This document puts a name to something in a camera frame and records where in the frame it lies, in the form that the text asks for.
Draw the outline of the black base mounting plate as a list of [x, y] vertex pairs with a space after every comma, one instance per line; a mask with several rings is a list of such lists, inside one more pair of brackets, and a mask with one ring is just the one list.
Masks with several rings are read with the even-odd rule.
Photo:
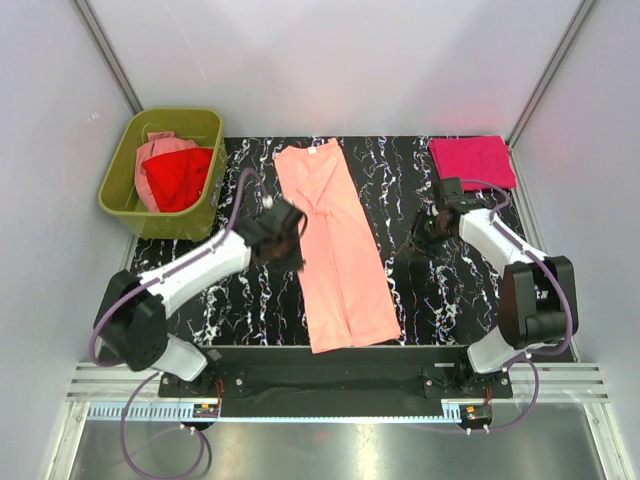
[[196, 389], [165, 374], [162, 378], [169, 384], [161, 388], [160, 394], [202, 398], [221, 391], [226, 380], [248, 375], [254, 380], [251, 393], [264, 393], [278, 387], [372, 390], [377, 385], [412, 392], [423, 380], [430, 380], [440, 393], [474, 397], [489, 393], [492, 386], [507, 376], [499, 372], [493, 379], [477, 383], [468, 394], [456, 388], [444, 388], [444, 373], [454, 366], [464, 350], [459, 346], [374, 346], [314, 354], [307, 347], [217, 347], [211, 352], [216, 362], [216, 378], [211, 387]]

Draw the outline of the aluminium frame rail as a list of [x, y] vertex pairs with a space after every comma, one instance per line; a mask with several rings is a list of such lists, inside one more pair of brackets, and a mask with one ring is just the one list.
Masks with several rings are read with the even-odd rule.
[[480, 407], [513, 406], [518, 414], [541, 404], [606, 403], [608, 394], [593, 364], [542, 363], [515, 365], [489, 393], [465, 397], [440, 393], [430, 380], [412, 392], [375, 386], [372, 390], [311, 390], [278, 387], [251, 393], [248, 375], [225, 381], [221, 391], [202, 398], [163, 397], [168, 380], [148, 371], [124, 367], [101, 369], [89, 363], [76, 367], [66, 399], [84, 402], [96, 420], [118, 420], [127, 402], [130, 421], [231, 423], [387, 423], [459, 424], [474, 421]]

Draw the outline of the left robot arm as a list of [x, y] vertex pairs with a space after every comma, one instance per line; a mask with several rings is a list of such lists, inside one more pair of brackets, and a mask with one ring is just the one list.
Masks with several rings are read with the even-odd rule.
[[177, 260], [141, 275], [121, 270], [109, 281], [91, 337], [130, 370], [170, 374], [196, 396], [216, 382], [216, 362], [168, 330], [168, 320], [211, 285], [266, 263], [299, 271], [307, 215], [284, 199], [255, 216], [232, 216], [228, 227]]

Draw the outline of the olive green plastic bin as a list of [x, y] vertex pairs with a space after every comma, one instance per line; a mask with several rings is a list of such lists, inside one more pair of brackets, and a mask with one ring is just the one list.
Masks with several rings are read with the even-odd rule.
[[[227, 167], [223, 127], [218, 113], [202, 108], [152, 108], [138, 113], [129, 121], [111, 159], [99, 189], [99, 205], [141, 239], [196, 242], [207, 238]], [[149, 134], [169, 131], [199, 147], [211, 148], [212, 161], [203, 192], [192, 206], [181, 212], [155, 213], [146, 208], [135, 188], [136, 150]]]

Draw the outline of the red t shirt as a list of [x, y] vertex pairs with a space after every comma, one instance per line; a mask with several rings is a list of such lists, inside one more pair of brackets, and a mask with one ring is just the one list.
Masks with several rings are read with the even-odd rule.
[[152, 213], [178, 213], [202, 196], [214, 150], [189, 148], [141, 162], [138, 194]]

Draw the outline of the salmon pink t shirt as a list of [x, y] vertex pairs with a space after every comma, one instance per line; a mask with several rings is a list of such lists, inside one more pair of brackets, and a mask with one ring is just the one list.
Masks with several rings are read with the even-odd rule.
[[288, 146], [274, 164], [284, 198], [307, 216], [298, 278], [312, 352], [397, 339], [387, 276], [338, 141]]

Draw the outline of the dusty pink t shirt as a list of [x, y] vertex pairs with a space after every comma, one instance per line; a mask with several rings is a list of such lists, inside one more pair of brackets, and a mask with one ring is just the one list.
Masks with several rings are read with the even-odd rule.
[[178, 199], [189, 159], [180, 151], [197, 148], [193, 140], [178, 138], [171, 131], [148, 134], [148, 141], [137, 149], [134, 172], [137, 194], [148, 211], [180, 212], [199, 198], [200, 187], [194, 194], [184, 194], [185, 200]]

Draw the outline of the folded magenta t shirt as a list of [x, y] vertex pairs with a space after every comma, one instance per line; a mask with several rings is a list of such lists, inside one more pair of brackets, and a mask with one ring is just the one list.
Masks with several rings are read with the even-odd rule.
[[465, 191], [483, 189], [485, 182], [502, 189], [517, 186], [507, 145], [500, 136], [435, 138], [429, 151], [439, 178], [458, 178]]

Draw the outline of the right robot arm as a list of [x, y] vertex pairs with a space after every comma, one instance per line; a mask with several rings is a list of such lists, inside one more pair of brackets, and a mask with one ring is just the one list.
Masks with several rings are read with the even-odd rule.
[[564, 353], [579, 327], [575, 274], [565, 256], [549, 256], [517, 236], [490, 207], [451, 177], [435, 187], [433, 212], [420, 210], [411, 229], [416, 250], [437, 257], [457, 238], [475, 248], [502, 280], [497, 325], [465, 348], [443, 375], [444, 388], [476, 396], [490, 380], [530, 355]]

